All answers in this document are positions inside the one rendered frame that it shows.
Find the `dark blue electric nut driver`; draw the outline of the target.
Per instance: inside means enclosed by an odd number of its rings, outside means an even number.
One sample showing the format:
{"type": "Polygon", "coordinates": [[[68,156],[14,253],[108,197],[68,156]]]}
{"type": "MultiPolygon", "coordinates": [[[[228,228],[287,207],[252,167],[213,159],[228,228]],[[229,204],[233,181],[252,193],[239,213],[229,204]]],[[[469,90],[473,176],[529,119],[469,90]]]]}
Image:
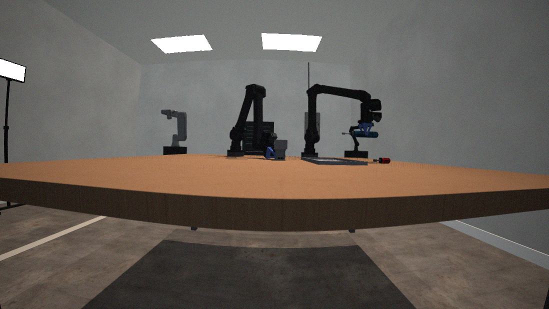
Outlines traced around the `dark blue electric nut driver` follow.
{"type": "Polygon", "coordinates": [[[342,135],[345,135],[345,134],[350,134],[351,136],[358,137],[358,138],[378,138],[379,137],[379,133],[376,131],[369,131],[368,135],[365,135],[364,131],[357,131],[357,130],[354,130],[350,133],[342,132],[342,135]]]}

